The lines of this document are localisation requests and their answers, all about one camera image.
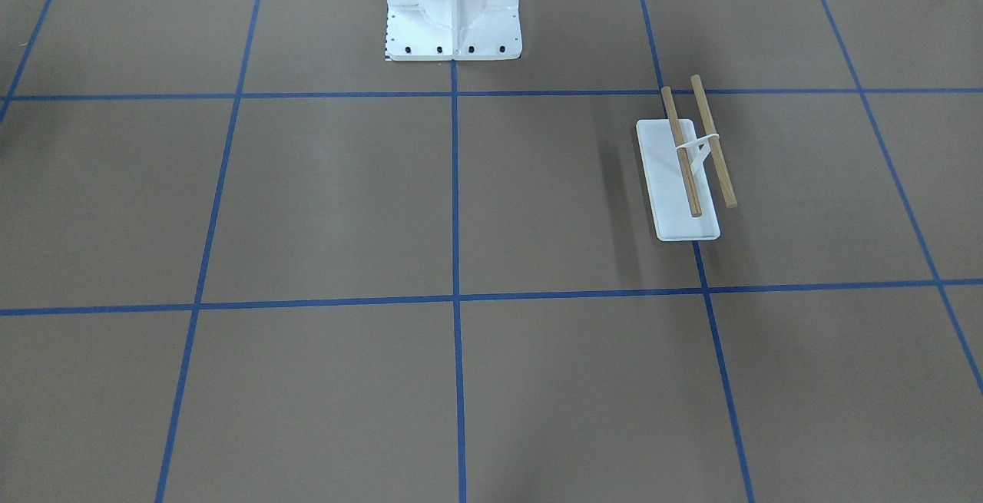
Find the white wooden towel rack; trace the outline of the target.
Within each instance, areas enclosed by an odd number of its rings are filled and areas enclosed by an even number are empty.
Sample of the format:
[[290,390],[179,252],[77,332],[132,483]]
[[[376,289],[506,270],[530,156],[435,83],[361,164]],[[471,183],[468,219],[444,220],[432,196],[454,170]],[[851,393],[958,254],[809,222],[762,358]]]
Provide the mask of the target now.
[[703,80],[691,76],[699,121],[679,115],[673,90],[660,91],[666,117],[635,123],[644,184],[654,233],[664,243],[699,243],[720,238],[720,220],[708,177],[710,164],[719,181],[723,204],[737,206],[720,132]]

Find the brown paper table cover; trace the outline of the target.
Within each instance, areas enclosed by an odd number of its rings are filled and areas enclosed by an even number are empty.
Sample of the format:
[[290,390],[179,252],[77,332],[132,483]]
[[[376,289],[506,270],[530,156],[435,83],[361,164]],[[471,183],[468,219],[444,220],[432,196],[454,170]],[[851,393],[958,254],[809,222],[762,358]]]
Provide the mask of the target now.
[[981,500],[981,0],[384,15],[2,0],[4,502]]

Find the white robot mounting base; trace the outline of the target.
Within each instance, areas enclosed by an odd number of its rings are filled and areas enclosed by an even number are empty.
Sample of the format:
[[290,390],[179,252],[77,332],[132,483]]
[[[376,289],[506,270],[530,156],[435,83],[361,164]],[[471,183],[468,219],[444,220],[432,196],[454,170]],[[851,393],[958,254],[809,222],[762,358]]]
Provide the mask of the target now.
[[514,60],[523,54],[519,0],[386,3],[386,59]]

